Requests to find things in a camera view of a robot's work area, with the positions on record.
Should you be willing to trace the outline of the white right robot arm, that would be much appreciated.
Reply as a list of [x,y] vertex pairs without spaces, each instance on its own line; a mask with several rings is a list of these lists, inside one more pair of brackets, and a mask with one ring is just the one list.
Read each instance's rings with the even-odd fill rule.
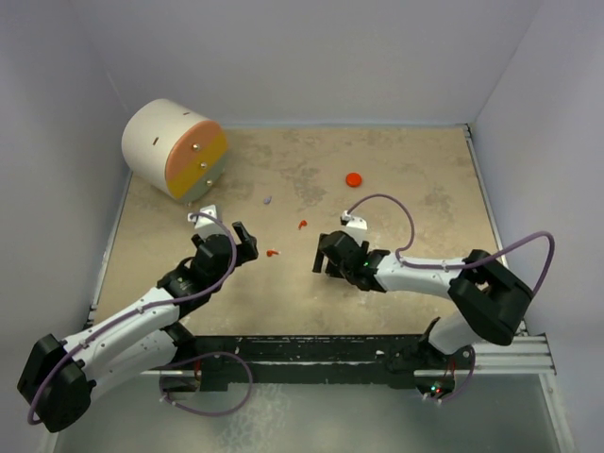
[[403,261],[393,252],[371,250],[344,231],[322,234],[312,271],[346,280],[365,292],[410,292],[450,300],[457,311],[432,322],[420,344],[421,362],[441,369],[458,350],[480,340],[507,346],[532,302],[533,290],[489,253],[465,258]]

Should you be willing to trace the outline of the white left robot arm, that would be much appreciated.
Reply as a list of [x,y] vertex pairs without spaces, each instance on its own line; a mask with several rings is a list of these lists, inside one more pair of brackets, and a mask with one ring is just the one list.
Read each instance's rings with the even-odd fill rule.
[[214,224],[217,232],[193,235],[194,256],[137,302],[63,340],[48,334],[34,344],[17,385],[29,405],[29,425],[64,430],[101,394],[143,371],[238,358],[224,351],[195,354],[195,338],[180,323],[209,302],[236,267],[259,256],[256,238],[242,223]]

